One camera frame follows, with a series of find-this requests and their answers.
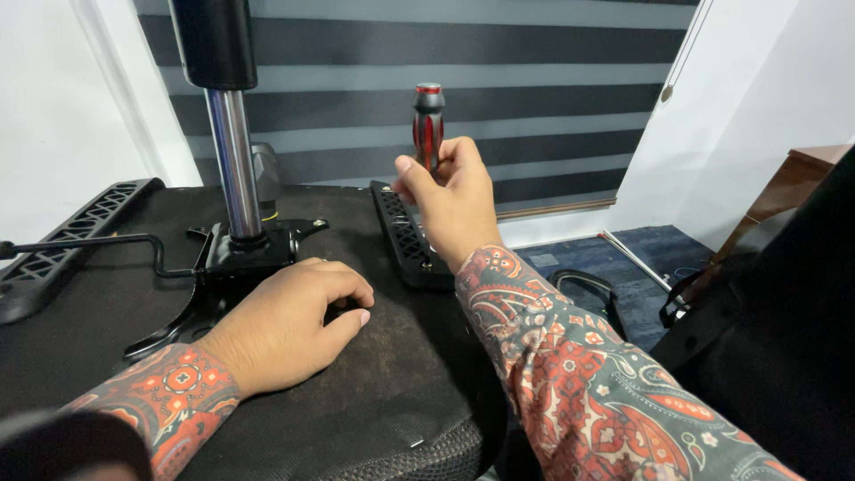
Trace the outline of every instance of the red and black screwdriver handle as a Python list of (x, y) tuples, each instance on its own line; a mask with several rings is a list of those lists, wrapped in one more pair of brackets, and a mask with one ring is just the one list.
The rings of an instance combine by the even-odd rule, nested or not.
[(416, 161), (432, 174), (439, 169), (439, 145), (442, 144), (442, 108), (445, 97), (442, 86), (423, 83), (416, 86), (413, 108), (413, 143), (416, 145)]

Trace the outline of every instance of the white wall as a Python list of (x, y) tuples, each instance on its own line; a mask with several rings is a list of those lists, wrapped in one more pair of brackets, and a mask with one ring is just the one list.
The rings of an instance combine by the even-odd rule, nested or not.
[[(593, 235), (603, 228), (616, 231), (673, 223), (796, 3), (706, 2), (712, 6), (704, 26), (671, 99), (658, 103), (652, 113), (617, 193), (617, 204), (503, 221), (505, 242), (526, 246)], [(703, 18), (707, 9), (696, 15)], [(689, 44), (694, 37), (687, 39)]]
[(793, 147), (855, 134), (855, 3), (800, 0), (693, 183), (674, 225), (713, 250)]
[[(124, 3), (110, 1), (117, 9)], [(152, 171), (141, 157), (127, 110), (121, 111), (115, 86), (105, 79), (103, 52), (93, 52), (91, 32), (85, 32), (73, 5), (2, 0), (2, 8), (0, 239), (33, 242), (111, 184), (163, 173)], [(128, 36), (139, 30), (130, 18), (137, 30)], [(144, 39), (138, 41), (144, 45)], [(186, 158), (163, 159), (165, 176), (176, 172), (173, 184), (201, 185), (195, 168), (195, 181), (180, 173), (187, 171), (187, 162), (192, 165), (189, 150)]]

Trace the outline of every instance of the sleeve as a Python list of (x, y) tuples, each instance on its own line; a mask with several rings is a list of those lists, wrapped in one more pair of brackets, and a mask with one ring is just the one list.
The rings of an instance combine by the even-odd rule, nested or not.
[(504, 246), (457, 296), (547, 480), (802, 479)]
[(143, 437), (157, 481), (175, 479), (239, 402), (229, 370), (198, 347), (173, 344), (63, 409), (112, 414)]

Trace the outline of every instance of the blue carpet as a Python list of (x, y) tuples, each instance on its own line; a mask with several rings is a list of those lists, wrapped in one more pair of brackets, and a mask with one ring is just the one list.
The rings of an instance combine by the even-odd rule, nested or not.
[[(674, 226), (644, 227), (613, 234), (654, 272), (660, 276), (668, 274), (670, 285), (704, 267), (713, 253)], [(516, 253), (543, 277), (558, 269), (576, 269), (610, 282), (618, 296), (617, 308), (627, 337), (638, 347), (650, 351), (664, 335), (658, 313), (667, 294), (606, 240), (596, 237), (570, 240), (518, 249)], [(551, 254), (558, 264), (538, 267), (531, 259), (546, 254)], [(548, 262), (549, 258), (537, 260)], [(592, 312), (603, 310), (603, 301), (584, 288), (572, 282), (562, 282), (561, 288), (577, 306)]]

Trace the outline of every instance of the left hand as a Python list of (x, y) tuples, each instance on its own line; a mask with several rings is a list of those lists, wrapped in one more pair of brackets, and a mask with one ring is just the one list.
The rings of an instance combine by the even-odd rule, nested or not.
[(301, 383), (332, 364), (368, 322), (354, 309), (323, 326), (327, 306), (351, 297), (374, 305), (374, 290), (340, 262), (310, 258), (267, 278), (193, 344), (232, 372), (241, 399)]

